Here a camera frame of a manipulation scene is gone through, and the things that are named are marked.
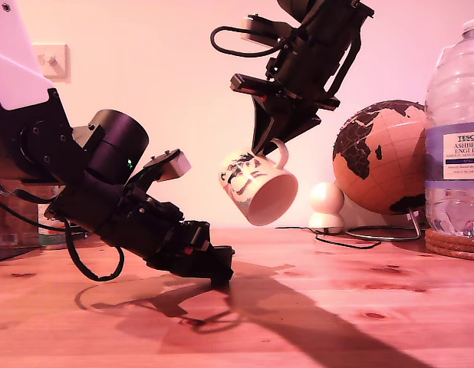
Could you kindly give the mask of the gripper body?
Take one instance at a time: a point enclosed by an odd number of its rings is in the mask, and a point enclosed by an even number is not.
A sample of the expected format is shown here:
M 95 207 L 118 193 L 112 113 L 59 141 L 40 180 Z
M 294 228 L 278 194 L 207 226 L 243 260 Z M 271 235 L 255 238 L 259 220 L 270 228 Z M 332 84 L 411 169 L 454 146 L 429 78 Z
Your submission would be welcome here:
M 185 222 L 177 206 L 135 187 L 122 191 L 98 235 L 106 244 L 138 255 L 149 267 L 174 274 L 188 274 L 195 257 L 209 249 L 209 223 Z
M 258 97 L 290 97 L 318 108 L 335 110 L 335 97 L 352 65 L 352 36 L 339 36 L 331 44 L 314 38 L 296 38 L 291 47 L 272 58 L 267 65 L 268 80 L 234 74 L 233 91 Z

